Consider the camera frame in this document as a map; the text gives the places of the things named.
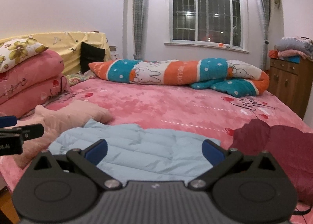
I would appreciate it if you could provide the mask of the light blue down jacket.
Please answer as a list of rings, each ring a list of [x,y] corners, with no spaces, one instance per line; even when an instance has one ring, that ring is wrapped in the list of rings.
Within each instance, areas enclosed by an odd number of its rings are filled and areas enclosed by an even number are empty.
[[[202,154],[205,136],[137,124],[106,125],[90,119],[63,132],[48,147],[52,154],[86,149],[100,139],[108,152],[97,167],[123,184],[127,181],[189,181],[212,168]]]

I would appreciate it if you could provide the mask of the pink folded quilt stack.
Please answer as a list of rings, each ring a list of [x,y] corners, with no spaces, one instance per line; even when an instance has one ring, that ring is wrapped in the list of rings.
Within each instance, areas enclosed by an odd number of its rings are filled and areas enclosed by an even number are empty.
[[[62,57],[46,50],[1,73],[1,116],[21,118],[69,91]]]

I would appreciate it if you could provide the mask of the maroon down jacket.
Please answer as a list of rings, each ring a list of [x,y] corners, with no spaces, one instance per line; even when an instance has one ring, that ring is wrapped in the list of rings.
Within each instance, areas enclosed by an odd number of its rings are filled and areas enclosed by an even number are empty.
[[[253,119],[233,134],[232,148],[247,155],[269,151],[296,188],[299,201],[312,204],[312,134],[295,127],[269,126]]]

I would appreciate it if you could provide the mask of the orange teal rabbit rolled quilt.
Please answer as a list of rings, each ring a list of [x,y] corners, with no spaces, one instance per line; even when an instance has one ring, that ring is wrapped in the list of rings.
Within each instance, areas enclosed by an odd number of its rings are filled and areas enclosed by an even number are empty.
[[[269,76],[238,60],[207,58],[197,61],[135,61],[120,59],[93,62],[89,68],[107,81],[137,85],[190,86],[212,89],[236,98],[258,96],[268,89]]]

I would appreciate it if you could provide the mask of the floral pillow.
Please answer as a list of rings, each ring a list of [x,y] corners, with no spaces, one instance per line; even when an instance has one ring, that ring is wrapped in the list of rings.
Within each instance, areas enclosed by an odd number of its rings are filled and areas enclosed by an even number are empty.
[[[34,38],[13,38],[1,42],[1,73],[12,69],[21,62],[36,56],[48,47]]]

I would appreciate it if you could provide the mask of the wooden cabinet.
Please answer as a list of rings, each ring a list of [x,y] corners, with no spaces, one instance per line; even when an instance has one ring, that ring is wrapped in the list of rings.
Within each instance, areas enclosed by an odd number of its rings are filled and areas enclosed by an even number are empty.
[[[268,91],[304,118],[312,88],[312,62],[270,59]]]

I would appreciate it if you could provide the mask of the black cushion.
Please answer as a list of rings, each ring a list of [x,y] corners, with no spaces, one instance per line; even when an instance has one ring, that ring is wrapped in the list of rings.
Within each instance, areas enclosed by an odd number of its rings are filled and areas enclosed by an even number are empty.
[[[87,43],[81,43],[81,51],[80,51],[80,66],[81,72],[87,72],[89,68],[89,64],[93,62],[103,62],[106,54],[105,49],[101,49]]]

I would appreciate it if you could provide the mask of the yellow cloth cover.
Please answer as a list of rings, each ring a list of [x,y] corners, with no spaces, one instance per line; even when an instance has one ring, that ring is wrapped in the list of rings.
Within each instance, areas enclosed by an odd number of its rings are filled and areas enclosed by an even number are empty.
[[[104,33],[56,32],[17,36],[17,38],[28,37],[36,39],[38,42],[47,46],[50,50],[57,52],[62,57],[65,65],[63,70],[64,75],[80,72],[80,49],[82,42],[104,49],[104,61],[112,59],[109,44]]]

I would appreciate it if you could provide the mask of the folded blankets on cabinet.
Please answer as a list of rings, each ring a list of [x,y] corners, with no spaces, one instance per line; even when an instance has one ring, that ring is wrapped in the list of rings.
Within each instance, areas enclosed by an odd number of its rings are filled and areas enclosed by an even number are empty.
[[[268,52],[268,57],[285,59],[299,57],[312,61],[312,39],[307,37],[283,37],[275,45],[274,50]]]

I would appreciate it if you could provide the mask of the window with bars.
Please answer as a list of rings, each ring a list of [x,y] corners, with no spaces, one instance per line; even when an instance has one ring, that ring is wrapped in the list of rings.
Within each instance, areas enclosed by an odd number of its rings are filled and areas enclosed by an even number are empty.
[[[169,41],[246,53],[247,0],[169,0]]]

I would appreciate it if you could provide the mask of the right grey curtain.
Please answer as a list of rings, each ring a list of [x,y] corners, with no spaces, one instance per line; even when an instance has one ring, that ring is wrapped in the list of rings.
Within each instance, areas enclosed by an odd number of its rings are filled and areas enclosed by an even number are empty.
[[[266,69],[268,53],[268,29],[271,18],[271,0],[256,0],[258,6],[259,18],[263,32],[263,50],[261,54],[261,69]]]

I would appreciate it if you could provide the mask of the grey curtain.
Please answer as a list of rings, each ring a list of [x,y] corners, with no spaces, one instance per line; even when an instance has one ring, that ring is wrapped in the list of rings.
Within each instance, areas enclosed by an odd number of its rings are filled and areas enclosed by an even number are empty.
[[[142,42],[145,22],[146,0],[133,0],[134,59],[142,59]]]
[[[263,50],[261,54],[261,69],[266,69],[268,53],[268,29],[271,18],[271,0],[256,0],[258,6],[259,18],[263,32]]]

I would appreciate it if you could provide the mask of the left grey curtain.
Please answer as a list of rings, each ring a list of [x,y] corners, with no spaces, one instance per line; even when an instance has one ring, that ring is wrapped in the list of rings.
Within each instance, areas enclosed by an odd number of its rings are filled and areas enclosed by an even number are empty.
[[[145,22],[146,0],[133,0],[134,59],[142,59],[142,42]]]

